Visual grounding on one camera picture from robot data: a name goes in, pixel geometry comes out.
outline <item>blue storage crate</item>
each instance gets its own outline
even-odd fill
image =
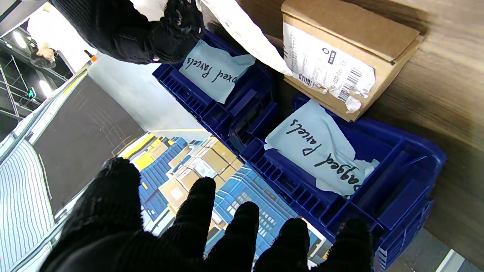
[[[227,51],[233,57],[247,54],[208,30],[203,40],[212,47]],[[239,131],[246,132],[250,125],[247,121],[257,118],[271,102],[271,90],[274,87],[272,74],[257,60],[236,82],[225,104],[221,104],[178,71],[182,64],[162,64],[153,75],[207,131],[238,155],[251,140],[239,136]]]
[[[257,258],[270,247],[284,222],[297,216],[286,203],[279,201],[278,198],[264,180],[245,166],[216,193],[214,210],[225,222],[230,223],[235,210],[242,203],[252,201],[259,206]]]
[[[145,208],[150,218],[155,221],[158,216],[168,207],[168,201],[160,192],[160,190],[154,191],[142,206]]]
[[[308,100],[298,96],[295,108]],[[264,151],[262,139],[252,140],[241,157],[329,241],[334,242],[343,221],[352,217],[364,219],[379,252],[376,269],[384,270],[423,226],[430,212],[429,194],[446,155],[432,142],[378,121],[363,117],[346,122],[328,113],[354,147],[356,159],[380,161],[350,199],[317,189],[315,177],[276,150]],[[405,216],[409,214],[419,219],[407,220]],[[406,233],[403,240],[401,236],[394,237],[399,231]]]
[[[158,190],[163,183],[168,181],[168,173],[171,170],[168,163],[173,160],[187,145],[183,138],[178,138],[161,156],[153,163],[140,171],[141,185],[139,186],[139,197],[141,203],[145,203],[148,198]]]

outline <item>gloved hand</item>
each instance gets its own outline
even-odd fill
[[[198,179],[173,225],[160,238],[143,231],[138,187],[140,175],[128,160],[109,160],[77,201],[62,234],[40,272],[250,272],[259,208],[241,204],[224,236],[204,259],[215,181]],[[255,272],[306,272],[309,235],[302,219],[282,226],[272,247],[257,260]],[[336,236],[318,272],[370,272],[371,235],[361,220],[349,220]]]

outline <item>cardboard box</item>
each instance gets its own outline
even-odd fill
[[[178,210],[188,197],[188,191],[176,179],[168,180],[158,189],[174,210]]]
[[[216,192],[218,190],[220,190],[220,188],[222,188],[222,186],[225,185],[225,180],[222,179],[220,176],[215,176],[215,178],[213,178],[213,180],[215,181],[215,191]]]
[[[191,162],[185,164],[187,168],[194,170],[200,177],[215,178],[217,171],[202,158],[194,158]]]
[[[188,155],[188,153],[190,153],[191,150],[191,147],[185,147],[178,155],[173,158],[173,160],[168,163],[168,165],[170,165],[171,167],[176,167]]]
[[[232,164],[237,156],[232,153],[221,141],[217,138],[209,138],[209,141],[205,144],[205,147],[213,149],[219,154],[228,164]]]
[[[325,51],[325,48],[321,48],[315,51],[318,53],[313,54],[312,57],[322,60],[316,63],[318,65],[323,63],[326,70],[343,65],[345,71],[348,71],[347,74],[338,79],[335,77],[331,82],[336,80],[336,85],[341,84],[341,80],[345,80],[346,83],[356,82],[354,86],[349,84],[345,90],[349,91],[351,97],[360,101],[361,106],[358,110],[347,113],[345,103],[333,95],[309,88],[300,80],[290,76],[286,76],[285,81],[347,121],[358,119],[376,101],[424,39],[415,29],[340,0],[286,0],[282,5],[282,12],[285,35],[294,35],[299,41],[317,38],[329,45],[330,50],[326,48]],[[345,53],[355,61],[350,61],[349,64],[347,62],[338,64],[336,56],[342,58]],[[299,60],[304,57],[304,53],[296,49],[290,54],[297,55]],[[349,68],[353,68],[355,63],[358,64],[358,60],[374,69],[375,83],[369,89],[366,98],[361,94],[351,93],[356,89],[365,90],[363,85],[369,86],[365,83],[358,85],[362,80],[359,73],[356,73],[356,78],[350,79],[353,69],[349,72]],[[306,69],[307,73],[311,73],[310,67]],[[307,84],[313,84],[304,77],[302,80]]]
[[[198,152],[194,153],[192,156],[195,158],[201,158],[208,165],[210,165],[217,172],[217,174],[222,174],[225,168],[228,167],[228,162],[226,162],[221,156],[219,156],[219,154],[217,154],[217,152],[215,152],[211,148],[202,147]]]
[[[189,192],[200,176],[194,170],[184,167],[177,171],[175,178]]]
[[[172,213],[174,216],[176,216],[176,215],[177,215],[178,210],[175,210],[175,208],[174,208],[173,206],[171,206],[169,203],[167,204],[167,206],[168,206],[168,210],[170,210],[170,212],[171,212],[171,213]]]
[[[212,222],[214,226],[217,227],[217,229],[223,229],[223,227],[227,225],[227,223],[213,211],[212,211]]]
[[[157,146],[148,150],[148,154],[151,156],[153,160],[156,160],[159,156],[161,156],[165,151],[168,150],[168,146],[161,142]]]
[[[239,161],[239,159],[236,159],[230,166],[233,167],[235,171],[239,171],[242,168],[243,163]]]
[[[237,170],[229,166],[224,170],[224,172],[222,172],[222,174],[220,174],[220,177],[227,182],[233,175],[235,175],[235,173],[237,173]]]

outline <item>person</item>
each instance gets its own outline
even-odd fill
[[[178,63],[204,35],[196,0],[168,0],[164,16],[151,22],[130,0],[48,2],[90,46],[121,61]]]
[[[66,64],[75,73],[90,59],[85,51],[91,55],[97,53],[49,3],[30,16],[27,31],[37,43],[29,45],[30,62],[36,67],[55,68],[54,52],[60,51]]]
[[[204,259],[215,181],[195,182],[173,225],[160,238],[143,230],[139,185],[140,174],[128,160],[106,162],[75,204],[40,272],[308,271],[309,234],[302,219],[287,220],[253,267],[259,208],[245,202]],[[340,228],[327,260],[311,271],[370,272],[372,258],[368,226],[352,219]]]

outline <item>yellow strip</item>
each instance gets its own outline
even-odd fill
[[[138,152],[143,146],[146,145],[149,141],[151,141],[154,138],[154,135],[151,134],[148,137],[146,137],[144,140],[142,140],[140,143],[138,143],[136,146],[133,146],[124,156],[123,158],[127,159],[131,157],[135,152]]]
[[[78,79],[76,79],[75,81],[73,81],[66,89],[65,91],[62,93],[63,96],[66,96],[68,93],[70,93],[70,91],[72,91],[72,89],[77,86],[77,84],[79,83],[79,81],[83,80],[86,75],[88,74],[88,72],[84,72],[84,74],[82,76],[80,76]]]

